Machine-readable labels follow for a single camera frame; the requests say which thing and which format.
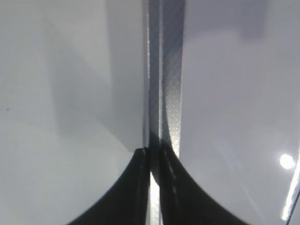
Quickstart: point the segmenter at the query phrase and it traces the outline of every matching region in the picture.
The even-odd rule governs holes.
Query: white surface
[[[142,146],[141,0],[0,1],[0,224],[62,225]]]
[[[187,0],[180,160],[252,225],[285,224],[297,173],[299,21],[297,0]]]

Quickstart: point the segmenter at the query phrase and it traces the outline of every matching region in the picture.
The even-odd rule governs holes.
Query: reflective surface
[[[67,224],[124,171],[142,28],[140,0],[0,1],[0,224]]]
[[[299,189],[300,3],[187,0],[186,8],[180,160],[241,219],[283,225]],[[284,154],[295,166],[283,168]]]

